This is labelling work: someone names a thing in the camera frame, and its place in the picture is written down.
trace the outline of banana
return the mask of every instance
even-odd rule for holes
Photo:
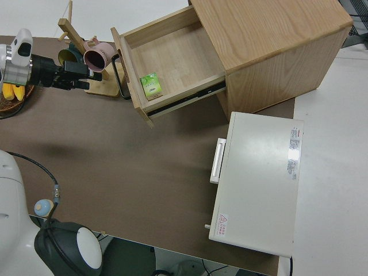
[[[8,83],[4,83],[2,86],[2,94],[4,95],[4,98],[7,99],[8,101],[11,101],[12,99],[14,99],[12,85]]]
[[[18,101],[22,101],[25,94],[25,87],[13,85],[13,92],[16,95]]]

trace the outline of pink mug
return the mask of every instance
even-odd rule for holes
[[[83,60],[92,71],[102,72],[111,63],[115,50],[109,43],[99,42],[96,38],[92,40],[95,46],[90,47],[88,45],[89,41],[85,41],[83,44],[86,49]]]

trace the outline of white appliance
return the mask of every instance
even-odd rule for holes
[[[290,258],[303,121],[233,112],[219,139],[209,238]]]

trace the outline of green tea packet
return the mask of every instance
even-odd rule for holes
[[[144,94],[148,100],[162,96],[162,89],[156,73],[151,73],[140,78],[140,82],[143,86]]]

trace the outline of mug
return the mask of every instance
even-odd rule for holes
[[[115,55],[115,49],[109,43],[99,42],[96,38],[92,40],[95,46],[90,47],[88,45],[90,41],[83,43],[86,49],[83,59],[89,69],[94,72],[101,72],[111,63],[111,59]]]
[[[63,65],[65,60],[83,63],[83,56],[73,43],[70,43],[69,48],[61,50],[57,58],[61,65]]]

